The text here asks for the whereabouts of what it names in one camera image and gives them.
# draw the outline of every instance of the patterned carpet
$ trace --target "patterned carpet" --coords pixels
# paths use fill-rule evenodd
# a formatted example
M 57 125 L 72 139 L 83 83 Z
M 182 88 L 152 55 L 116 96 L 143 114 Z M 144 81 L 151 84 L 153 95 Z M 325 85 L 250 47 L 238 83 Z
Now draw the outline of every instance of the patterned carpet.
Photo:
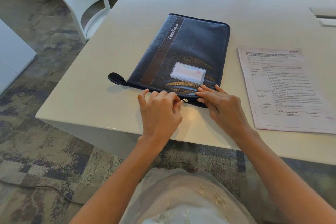
M 73 200 L 85 202 L 122 160 L 35 118 L 83 48 L 71 14 L 61 0 L 0 4 L 0 19 L 37 52 L 0 99 L 0 178 L 56 186 Z M 83 23 L 101 7 L 91 7 Z M 285 161 L 336 207 L 336 166 Z M 168 169 L 197 166 L 224 184 L 258 223 L 287 223 L 240 151 L 170 141 L 153 163 Z M 79 208 L 51 189 L 0 184 L 0 223 L 68 223 Z

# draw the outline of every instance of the paper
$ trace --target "paper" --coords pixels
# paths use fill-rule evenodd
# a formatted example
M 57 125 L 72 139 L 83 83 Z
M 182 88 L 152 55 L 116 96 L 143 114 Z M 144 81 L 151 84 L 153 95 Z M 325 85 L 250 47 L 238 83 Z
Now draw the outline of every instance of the paper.
M 300 51 L 238 48 L 256 128 L 336 134 Z
M 205 70 L 177 62 L 170 74 L 170 77 L 202 85 L 205 77 Z

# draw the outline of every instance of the white business card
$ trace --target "white business card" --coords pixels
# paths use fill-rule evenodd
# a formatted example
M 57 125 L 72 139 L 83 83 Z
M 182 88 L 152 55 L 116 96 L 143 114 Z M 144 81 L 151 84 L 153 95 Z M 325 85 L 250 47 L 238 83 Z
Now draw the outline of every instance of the white business card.
M 206 70 L 177 62 L 170 77 L 202 85 Z

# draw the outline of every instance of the black cord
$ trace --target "black cord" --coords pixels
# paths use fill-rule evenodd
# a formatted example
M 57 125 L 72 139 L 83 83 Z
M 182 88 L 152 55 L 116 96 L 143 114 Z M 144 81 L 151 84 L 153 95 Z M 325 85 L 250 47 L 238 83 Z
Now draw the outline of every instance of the black cord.
M 58 191 L 63 197 L 65 197 L 67 200 L 69 200 L 72 203 L 78 204 L 78 205 L 84 205 L 85 203 L 79 203 L 76 201 L 73 201 L 72 199 L 68 198 L 63 192 L 61 192 L 58 188 L 53 187 L 53 186 L 48 186 L 48 185 L 38 185 L 38 186 L 25 186 L 25 185 L 21 185 L 21 184 L 16 184 L 16 183 L 11 183 L 11 182 L 5 182 L 3 180 L 0 180 L 0 182 L 7 184 L 7 185 L 15 185 L 15 186 L 19 186 L 21 188 L 26 188 L 26 189 L 35 189 L 35 188 L 52 188 L 55 189 L 56 191 Z

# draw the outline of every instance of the person's left hand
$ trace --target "person's left hand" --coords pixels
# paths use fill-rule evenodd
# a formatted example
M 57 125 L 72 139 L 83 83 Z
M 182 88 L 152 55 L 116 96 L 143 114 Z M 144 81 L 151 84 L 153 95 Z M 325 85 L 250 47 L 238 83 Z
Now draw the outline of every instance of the person's left hand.
M 146 89 L 138 95 L 143 124 L 143 135 L 139 141 L 161 151 L 182 121 L 182 102 L 175 92 L 168 94 L 166 91 L 153 91 L 146 102 L 148 92 L 149 89 Z

